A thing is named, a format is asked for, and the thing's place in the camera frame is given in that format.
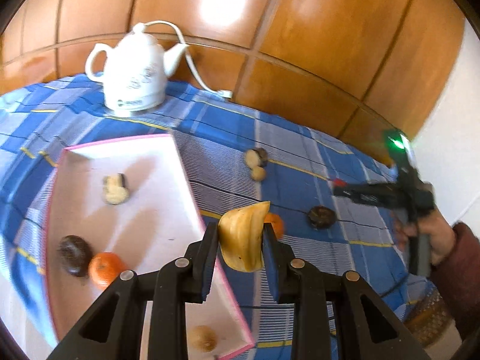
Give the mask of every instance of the human hand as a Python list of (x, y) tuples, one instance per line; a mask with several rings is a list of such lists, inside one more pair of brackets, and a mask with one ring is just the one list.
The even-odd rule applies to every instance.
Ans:
[[(401, 251), (404, 251), (408, 237), (417, 235), (417, 226), (415, 223), (404, 225), (396, 215), (393, 217), (397, 245)], [(430, 235), (431, 263), (433, 266), (437, 266), (453, 250), (456, 241), (455, 232), (436, 208), (428, 216), (418, 220), (418, 229), (422, 234)]]

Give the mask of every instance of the pink-edged tray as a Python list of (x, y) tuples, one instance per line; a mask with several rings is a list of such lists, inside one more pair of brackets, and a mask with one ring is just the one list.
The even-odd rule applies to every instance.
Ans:
[[(129, 199), (113, 206), (102, 199), (103, 178), (125, 174)], [(71, 329), (101, 291), (88, 279), (69, 275), (60, 265), (62, 237), (78, 235), (94, 253), (113, 251), (128, 268), (143, 274), (184, 255), (202, 239), (205, 225), (195, 205), (174, 139), (169, 134), (93, 142), (66, 148), (58, 163), (50, 198), (46, 237), (46, 286), (58, 340)], [(143, 331), (148, 331), (147, 307)], [(254, 340), (219, 263), (203, 304), (186, 305), (190, 327), (210, 326), (218, 336), (209, 353), (188, 348), (189, 359), (230, 359)], [(142, 336), (146, 358), (148, 334)]]

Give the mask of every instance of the white wall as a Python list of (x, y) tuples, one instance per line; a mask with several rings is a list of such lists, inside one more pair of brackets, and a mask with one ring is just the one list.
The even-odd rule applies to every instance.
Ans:
[(457, 61), (413, 147), (446, 220), (463, 220), (480, 236), (480, 40), (467, 21)]

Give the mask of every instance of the red sleeve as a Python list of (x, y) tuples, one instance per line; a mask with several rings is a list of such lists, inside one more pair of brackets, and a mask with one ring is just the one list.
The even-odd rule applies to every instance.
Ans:
[(480, 321), (480, 243), (465, 223), (457, 223), (453, 230), (457, 235), (455, 247), (433, 268), (430, 279), (465, 339)]

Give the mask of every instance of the woven basket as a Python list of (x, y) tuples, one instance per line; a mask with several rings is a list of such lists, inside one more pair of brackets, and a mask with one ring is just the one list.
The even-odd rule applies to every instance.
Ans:
[(452, 322), (443, 298), (433, 288), (416, 304), (405, 321), (405, 326), (423, 347), (436, 342)]

